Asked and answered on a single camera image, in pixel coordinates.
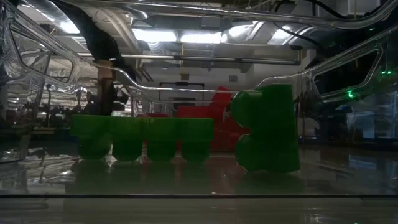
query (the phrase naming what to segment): green plastic block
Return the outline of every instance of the green plastic block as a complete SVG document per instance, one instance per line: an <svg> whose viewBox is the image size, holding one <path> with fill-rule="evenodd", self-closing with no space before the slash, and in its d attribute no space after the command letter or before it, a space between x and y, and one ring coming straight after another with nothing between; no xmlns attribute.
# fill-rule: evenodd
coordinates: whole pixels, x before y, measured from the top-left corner
<svg viewBox="0 0 398 224"><path fill-rule="evenodd" d="M214 121L205 118L180 118L178 130L182 140L182 157L188 162L204 162L209 158Z"/></svg>
<svg viewBox="0 0 398 224"><path fill-rule="evenodd" d="M169 161L175 156L178 138L176 118L143 118L147 155L153 161Z"/></svg>
<svg viewBox="0 0 398 224"><path fill-rule="evenodd" d="M245 169L300 169L291 85L240 91L232 100L231 112L241 126L251 130L236 145L237 160Z"/></svg>
<svg viewBox="0 0 398 224"><path fill-rule="evenodd" d="M79 137L78 153L83 159L101 159L111 149L109 116L73 115L71 135Z"/></svg>
<svg viewBox="0 0 398 224"><path fill-rule="evenodd" d="M112 155L119 161L134 161L142 154L142 118L112 117Z"/></svg>

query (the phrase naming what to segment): green led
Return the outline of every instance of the green led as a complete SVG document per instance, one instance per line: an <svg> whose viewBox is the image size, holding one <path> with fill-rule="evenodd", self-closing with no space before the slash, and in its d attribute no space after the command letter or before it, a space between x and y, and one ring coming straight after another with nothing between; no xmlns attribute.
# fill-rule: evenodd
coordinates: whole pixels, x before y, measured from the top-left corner
<svg viewBox="0 0 398 224"><path fill-rule="evenodd" d="M354 97L353 91L352 91L352 90L348 91L348 96L349 96L350 98L353 98L353 97Z"/></svg>

